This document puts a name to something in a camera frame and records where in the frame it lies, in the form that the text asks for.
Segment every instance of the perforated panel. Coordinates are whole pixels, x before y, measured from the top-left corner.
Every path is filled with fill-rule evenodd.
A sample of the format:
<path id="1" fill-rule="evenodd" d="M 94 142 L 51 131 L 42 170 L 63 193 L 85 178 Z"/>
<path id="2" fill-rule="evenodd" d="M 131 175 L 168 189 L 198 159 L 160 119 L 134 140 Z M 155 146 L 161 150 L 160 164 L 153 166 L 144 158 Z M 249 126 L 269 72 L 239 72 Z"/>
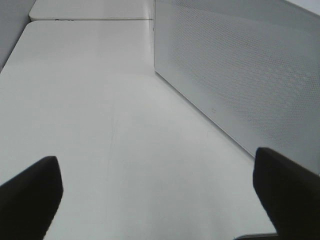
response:
<path id="1" fill-rule="evenodd" d="M 320 172 L 320 18 L 281 0 L 156 0 L 155 69 L 252 155 Z"/>

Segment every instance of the white wall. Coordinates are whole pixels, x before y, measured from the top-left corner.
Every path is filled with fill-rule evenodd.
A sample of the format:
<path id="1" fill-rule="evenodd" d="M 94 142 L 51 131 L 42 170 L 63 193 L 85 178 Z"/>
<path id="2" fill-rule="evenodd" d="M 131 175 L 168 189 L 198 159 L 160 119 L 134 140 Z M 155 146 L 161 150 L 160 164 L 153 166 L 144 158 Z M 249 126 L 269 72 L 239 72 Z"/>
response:
<path id="1" fill-rule="evenodd" d="M 0 0 L 0 71 L 16 45 L 36 0 Z"/>

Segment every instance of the gray wall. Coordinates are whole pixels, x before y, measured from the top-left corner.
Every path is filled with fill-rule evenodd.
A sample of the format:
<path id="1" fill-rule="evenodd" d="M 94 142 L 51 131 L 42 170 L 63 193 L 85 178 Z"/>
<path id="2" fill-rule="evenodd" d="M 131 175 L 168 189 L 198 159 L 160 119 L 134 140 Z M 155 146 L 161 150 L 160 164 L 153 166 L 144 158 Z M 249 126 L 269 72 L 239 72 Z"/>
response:
<path id="1" fill-rule="evenodd" d="M 0 0 L 0 71 L 15 47 L 36 0 Z"/>

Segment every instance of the metal mesh panel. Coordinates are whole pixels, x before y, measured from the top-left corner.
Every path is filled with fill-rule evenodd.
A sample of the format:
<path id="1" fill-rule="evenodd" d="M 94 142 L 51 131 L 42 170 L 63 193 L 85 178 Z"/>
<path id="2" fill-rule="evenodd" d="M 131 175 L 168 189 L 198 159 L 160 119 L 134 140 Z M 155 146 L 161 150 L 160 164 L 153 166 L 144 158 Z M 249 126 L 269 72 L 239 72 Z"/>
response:
<path id="1" fill-rule="evenodd" d="M 279 0 L 157 0 L 155 69 L 252 155 L 320 172 L 319 26 Z"/>

